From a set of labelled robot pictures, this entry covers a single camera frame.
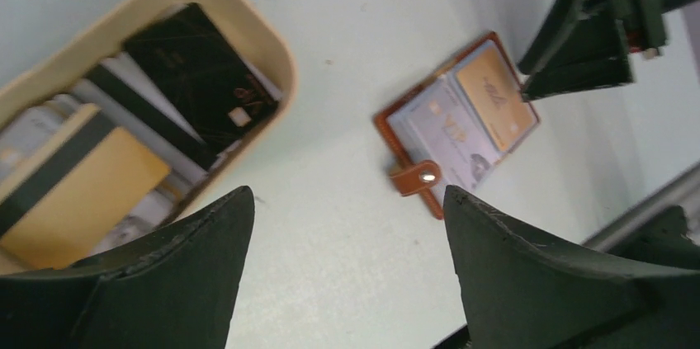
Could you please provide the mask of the silver VIP diamond card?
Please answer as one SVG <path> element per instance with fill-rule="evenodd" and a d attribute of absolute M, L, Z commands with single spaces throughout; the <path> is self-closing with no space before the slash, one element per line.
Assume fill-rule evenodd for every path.
<path fill-rule="evenodd" d="M 402 115 L 411 150 L 437 163 L 447 184 L 473 191 L 499 161 L 471 106 L 445 77 L 419 93 Z"/>

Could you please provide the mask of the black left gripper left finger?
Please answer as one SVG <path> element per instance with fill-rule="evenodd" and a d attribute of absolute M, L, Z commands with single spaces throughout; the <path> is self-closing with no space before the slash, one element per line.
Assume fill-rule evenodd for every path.
<path fill-rule="evenodd" d="M 254 215 L 241 186 L 72 266 L 2 276 L 2 347 L 224 347 Z"/>

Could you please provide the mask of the orange VIP card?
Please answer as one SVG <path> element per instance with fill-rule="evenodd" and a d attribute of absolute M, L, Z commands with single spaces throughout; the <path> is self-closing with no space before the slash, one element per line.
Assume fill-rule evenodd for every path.
<path fill-rule="evenodd" d="M 538 123 L 532 106 L 520 94 L 509 61 L 493 40 L 486 40 L 454 71 L 495 147 L 509 153 Z"/>

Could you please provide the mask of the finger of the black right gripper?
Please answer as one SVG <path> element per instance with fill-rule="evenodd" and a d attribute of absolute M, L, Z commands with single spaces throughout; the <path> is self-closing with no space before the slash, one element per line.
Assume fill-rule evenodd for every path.
<path fill-rule="evenodd" d="M 579 24 L 539 54 L 526 54 L 519 69 L 528 76 L 528 101 L 634 82 L 622 24 Z"/>
<path fill-rule="evenodd" d="M 555 0 L 540 30 L 518 63 L 525 74 L 598 75 L 608 63 L 607 0 Z"/>

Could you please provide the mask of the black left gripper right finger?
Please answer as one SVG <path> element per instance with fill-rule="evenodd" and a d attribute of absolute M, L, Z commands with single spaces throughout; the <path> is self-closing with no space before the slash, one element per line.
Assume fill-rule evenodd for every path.
<path fill-rule="evenodd" d="M 698 347 L 698 270 L 583 247 L 458 186 L 443 211 L 472 347 Z"/>

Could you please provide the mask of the brown leather card holder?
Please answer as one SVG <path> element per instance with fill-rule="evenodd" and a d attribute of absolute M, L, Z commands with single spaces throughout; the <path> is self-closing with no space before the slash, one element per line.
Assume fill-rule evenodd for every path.
<path fill-rule="evenodd" d="M 395 157 L 388 177 L 444 217 L 447 186 L 477 189 L 539 126 L 494 31 L 485 32 L 373 117 Z"/>

